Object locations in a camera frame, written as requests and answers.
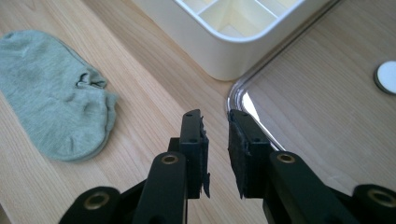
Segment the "sock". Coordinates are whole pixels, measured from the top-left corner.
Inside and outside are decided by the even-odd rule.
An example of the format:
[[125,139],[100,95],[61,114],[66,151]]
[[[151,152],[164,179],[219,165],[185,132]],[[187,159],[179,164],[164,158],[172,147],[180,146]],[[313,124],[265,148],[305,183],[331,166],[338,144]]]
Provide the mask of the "sock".
[[35,147],[59,161],[98,154],[113,128],[117,95],[59,39],[18,31],[0,39],[0,88]]

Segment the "wooden table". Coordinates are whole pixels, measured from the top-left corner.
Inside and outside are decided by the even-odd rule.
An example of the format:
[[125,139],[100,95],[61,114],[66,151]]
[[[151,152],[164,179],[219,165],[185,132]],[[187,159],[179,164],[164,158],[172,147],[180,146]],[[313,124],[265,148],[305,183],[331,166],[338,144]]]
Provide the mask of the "wooden table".
[[[392,0],[376,2],[379,7],[370,21],[387,29],[381,20],[393,20],[388,25],[394,26],[394,13],[382,12],[392,12],[390,7],[394,12],[396,4]],[[339,16],[332,17],[332,13],[325,20]],[[347,19],[360,24],[356,18]],[[56,223],[87,189],[110,186],[125,191],[139,183],[147,177],[154,157],[167,149],[169,139],[179,136],[181,116],[195,108],[202,111],[210,139],[211,199],[203,196],[189,201],[189,223],[264,222],[262,200],[239,199],[229,161],[224,107],[233,83],[209,77],[131,1],[0,0],[0,35],[21,29],[58,36],[101,71],[108,79],[107,89],[120,99],[116,125],[105,149],[92,160],[66,163],[39,154],[0,96],[0,204],[12,223]],[[366,37],[356,38],[364,41]],[[305,60],[320,57],[307,55],[304,45],[311,43],[300,41],[290,48],[299,46]]]

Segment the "white button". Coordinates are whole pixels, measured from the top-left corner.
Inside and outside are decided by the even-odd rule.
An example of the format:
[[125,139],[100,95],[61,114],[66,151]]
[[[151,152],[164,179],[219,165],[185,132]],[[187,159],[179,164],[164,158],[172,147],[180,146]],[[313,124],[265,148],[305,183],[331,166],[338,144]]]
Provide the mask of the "white button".
[[381,90],[396,94],[396,61],[381,64],[376,72],[375,81]]

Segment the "white organizer tray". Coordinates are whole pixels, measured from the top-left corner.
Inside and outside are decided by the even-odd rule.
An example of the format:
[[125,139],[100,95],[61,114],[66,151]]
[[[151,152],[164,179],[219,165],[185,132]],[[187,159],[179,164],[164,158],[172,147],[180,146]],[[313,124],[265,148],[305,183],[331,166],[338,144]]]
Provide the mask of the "white organizer tray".
[[331,0],[132,0],[213,78],[236,79]]

